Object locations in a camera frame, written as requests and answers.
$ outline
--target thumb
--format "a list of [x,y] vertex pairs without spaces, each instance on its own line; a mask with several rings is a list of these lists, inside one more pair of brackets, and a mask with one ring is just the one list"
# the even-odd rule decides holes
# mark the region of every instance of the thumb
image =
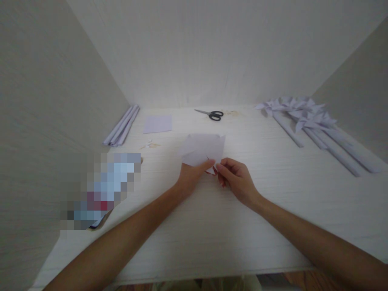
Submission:
[[215,160],[207,160],[206,162],[203,162],[198,166],[200,169],[201,173],[205,172],[207,169],[210,169],[215,163]]
[[216,165],[217,171],[221,173],[227,180],[233,180],[236,176],[221,164]]

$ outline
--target white table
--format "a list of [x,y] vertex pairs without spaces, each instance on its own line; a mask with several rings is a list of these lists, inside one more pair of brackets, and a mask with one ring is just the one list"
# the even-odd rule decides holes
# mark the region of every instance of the white table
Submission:
[[[189,133],[226,134],[224,157],[245,163],[266,198],[388,263],[388,166],[380,159],[355,144],[385,169],[379,174],[362,170],[363,176],[355,178],[303,132],[305,147],[298,148],[273,118],[253,106],[196,108],[224,111],[221,122],[193,109],[140,110],[125,144],[110,152],[141,153],[141,184],[113,210],[101,230],[68,231],[67,238],[62,233],[33,287],[45,286],[97,237],[171,187],[180,169],[176,153]],[[144,135],[146,116],[152,114],[172,114],[173,130]],[[149,139],[161,146],[139,150]],[[152,234],[114,283],[262,274],[310,266],[263,218],[221,189],[216,178],[203,175],[194,194]]]

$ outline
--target right hand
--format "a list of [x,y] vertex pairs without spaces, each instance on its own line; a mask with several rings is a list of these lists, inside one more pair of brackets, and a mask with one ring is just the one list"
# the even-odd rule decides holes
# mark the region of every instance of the right hand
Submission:
[[216,168],[221,187],[226,187],[227,182],[236,198],[256,211],[262,196],[256,190],[246,165],[231,158],[224,158],[221,164],[216,165]]

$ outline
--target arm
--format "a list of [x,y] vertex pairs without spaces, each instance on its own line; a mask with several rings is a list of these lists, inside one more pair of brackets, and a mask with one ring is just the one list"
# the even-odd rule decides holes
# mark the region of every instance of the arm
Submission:
[[172,188],[89,245],[44,290],[104,289],[166,217],[193,193],[202,173],[214,163],[208,160],[197,167],[182,164]]
[[388,290],[387,265],[265,199],[244,164],[225,158],[217,170],[222,187],[228,183],[238,200],[267,220],[316,267],[356,289]]

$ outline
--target scissors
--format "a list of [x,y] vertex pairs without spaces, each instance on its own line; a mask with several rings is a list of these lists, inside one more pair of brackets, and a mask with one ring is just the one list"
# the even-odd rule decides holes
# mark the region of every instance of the scissors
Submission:
[[221,111],[206,112],[206,111],[197,110],[197,109],[194,109],[194,110],[209,115],[209,118],[214,121],[220,121],[221,117],[224,116],[224,113]]

